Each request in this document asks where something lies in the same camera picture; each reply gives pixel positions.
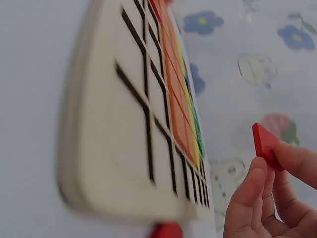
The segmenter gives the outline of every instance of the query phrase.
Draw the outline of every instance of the black grid line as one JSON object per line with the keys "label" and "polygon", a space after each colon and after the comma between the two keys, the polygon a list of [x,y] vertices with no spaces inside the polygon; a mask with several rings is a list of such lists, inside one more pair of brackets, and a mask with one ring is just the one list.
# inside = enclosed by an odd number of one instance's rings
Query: black grid line
{"label": "black grid line", "polygon": [[158,83],[159,83],[159,85],[160,85],[160,87],[161,87],[161,89],[163,91],[166,125],[167,125],[167,128],[170,129],[166,87],[165,87],[165,85],[163,83],[163,80],[162,80],[161,76],[159,75],[154,63],[152,62],[152,60],[151,60],[151,70],[152,70],[155,78],[157,79],[157,81],[158,81]]}
{"label": "black grid line", "polygon": [[188,176],[187,176],[187,169],[186,169],[186,161],[184,155],[175,147],[176,153],[180,156],[181,161],[182,161],[182,168],[183,168],[183,178],[184,178],[184,186],[185,186],[185,193],[186,193],[186,198],[188,201],[190,201],[189,197],[189,187],[188,187]]}
{"label": "black grid line", "polygon": [[202,183],[202,187],[203,187],[203,198],[204,198],[204,205],[205,207],[207,206],[207,203],[206,203],[206,192],[205,192],[205,185]]}
{"label": "black grid line", "polygon": [[159,22],[158,22],[157,17],[155,16],[155,13],[154,13],[154,11],[153,11],[153,9],[152,9],[152,6],[151,6],[151,4],[150,4],[149,2],[148,2],[148,9],[149,9],[149,12],[150,12],[150,14],[151,14],[153,20],[154,20],[155,26],[156,26],[156,28],[157,28],[157,32],[158,32],[157,37],[158,37],[158,42],[160,43],[160,38],[159,38],[159,37],[160,37],[160,35],[159,35]]}
{"label": "black grid line", "polygon": [[143,87],[144,87],[144,92],[145,95],[148,95],[148,70],[147,70],[147,53],[146,53],[146,48],[144,44],[142,43],[139,34],[137,33],[136,29],[134,28],[131,20],[129,19],[129,16],[127,15],[126,11],[122,9],[122,18],[127,25],[130,33],[132,34],[134,40],[138,44],[142,55],[143,55]]}
{"label": "black grid line", "polygon": [[177,186],[176,186],[176,175],[175,175],[175,162],[174,162],[174,156],[173,156],[173,146],[172,146],[172,139],[169,137],[169,135],[166,133],[160,122],[155,118],[155,125],[160,130],[160,132],[163,134],[163,136],[166,138],[168,143],[168,150],[169,150],[169,159],[170,159],[170,172],[172,175],[172,186],[173,191],[177,195]]}
{"label": "black grid line", "polygon": [[155,184],[154,181],[154,171],[153,171],[153,154],[152,154],[152,140],[151,140],[151,125],[150,125],[150,111],[147,104],[143,101],[142,97],[139,95],[137,90],[133,87],[132,83],[129,81],[121,67],[118,63],[116,63],[116,72],[119,78],[123,81],[123,83],[127,86],[129,91],[135,97],[135,99],[140,103],[142,106],[145,117],[146,117],[146,138],[147,138],[147,148],[148,148],[148,168],[149,168],[149,179],[152,183]]}
{"label": "black grid line", "polygon": [[196,174],[196,178],[197,178],[197,182],[198,182],[198,192],[199,192],[199,200],[200,200],[200,204],[202,205],[203,204],[203,196],[202,196],[202,189],[201,189],[201,181],[200,181],[200,178],[198,176],[198,174]]}
{"label": "black grid line", "polygon": [[190,172],[192,174],[192,181],[193,181],[193,191],[194,191],[194,200],[196,203],[197,202],[197,194],[196,194],[196,184],[195,184],[195,172],[194,172],[194,169],[190,166],[190,164],[187,162],[188,166],[189,166],[189,169],[190,169]]}
{"label": "black grid line", "polygon": [[207,190],[207,186],[205,185],[205,191],[206,191],[206,201],[207,201],[207,207],[209,207],[209,199],[208,199],[208,190]]}
{"label": "black grid line", "polygon": [[148,24],[149,26],[149,33],[150,33],[150,36],[155,44],[155,46],[157,47],[157,50],[158,50],[158,53],[159,53],[159,62],[160,62],[160,71],[161,71],[161,74],[162,74],[162,77],[164,78],[164,70],[163,70],[163,54],[162,54],[162,49],[161,49],[161,46],[158,42],[158,39],[157,37],[155,36],[150,24]]}
{"label": "black grid line", "polygon": [[203,159],[200,158],[200,162],[201,162],[201,166],[202,166],[202,170],[203,170],[203,173],[202,173],[202,177],[205,179],[206,181],[206,174],[205,174],[205,166],[204,166],[204,162],[203,162]]}

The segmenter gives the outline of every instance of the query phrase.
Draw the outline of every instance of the red triangle piece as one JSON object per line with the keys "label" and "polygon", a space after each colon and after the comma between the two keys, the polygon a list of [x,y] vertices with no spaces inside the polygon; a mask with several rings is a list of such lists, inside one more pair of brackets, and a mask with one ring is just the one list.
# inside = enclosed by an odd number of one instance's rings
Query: red triangle piece
{"label": "red triangle piece", "polygon": [[183,230],[177,223],[158,225],[149,238],[183,238]]}
{"label": "red triangle piece", "polygon": [[252,132],[256,155],[264,158],[271,167],[283,171],[284,168],[274,155],[274,147],[278,143],[278,139],[259,123],[252,126]]}

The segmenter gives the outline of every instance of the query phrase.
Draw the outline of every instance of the green puzzle piece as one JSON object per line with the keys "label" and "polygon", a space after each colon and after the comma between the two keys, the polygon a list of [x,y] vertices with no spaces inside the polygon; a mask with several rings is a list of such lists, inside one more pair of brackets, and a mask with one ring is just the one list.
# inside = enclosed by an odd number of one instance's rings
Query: green puzzle piece
{"label": "green puzzle piece", "polygon": [[200,133],[200,126],[199,126],[198,117],[197,117],[197,113],[196,113],[196,109],[195,109],[192,97],[190,98],[190,102],[191,102],[191,106],[192,106],[192,110],[193,110],[193,116],[194,116],[195,130],[196,130],[196,136],[197,136],[197,143],[198,143],[199,152],[201,154],[201,157],[204,157],[205,156],[205,148],[204,148],[202,135]]}

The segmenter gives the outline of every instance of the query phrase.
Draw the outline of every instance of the blue flower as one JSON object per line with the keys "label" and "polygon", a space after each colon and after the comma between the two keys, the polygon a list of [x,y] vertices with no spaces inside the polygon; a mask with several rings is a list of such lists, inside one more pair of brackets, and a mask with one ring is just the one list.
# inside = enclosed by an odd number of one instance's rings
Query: blue flower
{"label": "blue flower", "polygon": [[216,16],[213,11],[203,11],[197,14],[188,15],[184,18],[184,31],[194,32],[199,35],[211,35],[215,27],[224,24],[222,17]]}
{"label": "blue flower", "polygon": [[190,71],[191,71],[192,77],[193,77],[195,93],[200,94],[205,89],[205,82],[199,76],[198,67],[196,65],[190,64]]}
{"label": "blue flower", "polygon": [[287,47],[293,50],[300,50],[304,48],[308,51],[315,49],[315,43],[311,36],[302,30],[297,29],[295,26],[288,25],[277,31],[278,35],[283,38]]}

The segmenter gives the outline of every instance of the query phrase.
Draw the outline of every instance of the hand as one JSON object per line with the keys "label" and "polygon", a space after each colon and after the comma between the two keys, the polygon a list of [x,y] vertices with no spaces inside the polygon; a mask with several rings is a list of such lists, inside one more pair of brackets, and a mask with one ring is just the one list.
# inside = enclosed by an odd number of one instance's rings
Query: hand
{"label": "hand", "polygon": [[[283,142],[274,153],[288,172],[317,189],[317,153]],[[317,238],[317,211],[297,200],[286,170],[275,171],[263,158],[253,159],[232,195],[224,238]],[[275,217],[274,203],[283,222]]]}

